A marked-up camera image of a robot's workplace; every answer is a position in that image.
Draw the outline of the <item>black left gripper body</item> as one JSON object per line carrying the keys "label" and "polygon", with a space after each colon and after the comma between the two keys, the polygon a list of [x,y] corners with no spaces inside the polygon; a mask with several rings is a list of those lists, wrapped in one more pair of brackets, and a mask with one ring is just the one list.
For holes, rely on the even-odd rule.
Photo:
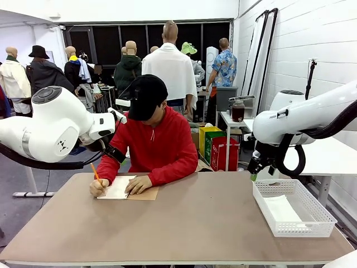
{"label": "black left gripper body", "polygon": [[125,159],[126,159],[126,155],[123,154],[119,149],[117,149],[116,147],[113,147],[112,145],[108,145],[103,153],[105,155],[107,155],[108,157],[114,159],[116,162],[122,164]]}

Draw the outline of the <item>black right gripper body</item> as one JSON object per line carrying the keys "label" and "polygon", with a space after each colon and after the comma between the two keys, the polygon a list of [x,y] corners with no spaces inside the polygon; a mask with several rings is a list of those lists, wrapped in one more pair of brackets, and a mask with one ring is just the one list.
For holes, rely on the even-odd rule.
{"label": "black right gripper body", "polygon": [[257,141],[252,156],[252,167],[264,168],[266,166],[273,166],[276,168],[277,152],[278,146]]}

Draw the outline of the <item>person's left hand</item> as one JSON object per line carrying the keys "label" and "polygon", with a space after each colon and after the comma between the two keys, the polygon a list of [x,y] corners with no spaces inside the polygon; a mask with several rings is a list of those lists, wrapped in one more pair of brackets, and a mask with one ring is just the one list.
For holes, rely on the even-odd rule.
{"label": "person's left hand", "polygon": [[136,176],[129,180],[125,193],[129,195],[141,194],[146,189],[152,187],[152,182],[148,175]]}

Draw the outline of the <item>person's right hand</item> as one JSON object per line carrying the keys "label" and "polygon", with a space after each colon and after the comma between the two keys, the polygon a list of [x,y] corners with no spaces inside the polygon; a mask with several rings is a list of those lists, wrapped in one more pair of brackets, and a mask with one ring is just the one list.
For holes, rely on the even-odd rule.
{"label": "person's right hand", "polygon": [[94,197],[99,197],[104,194],[108,186],[109,180],[107,179],[93,180],[89,185],[90,194]]}

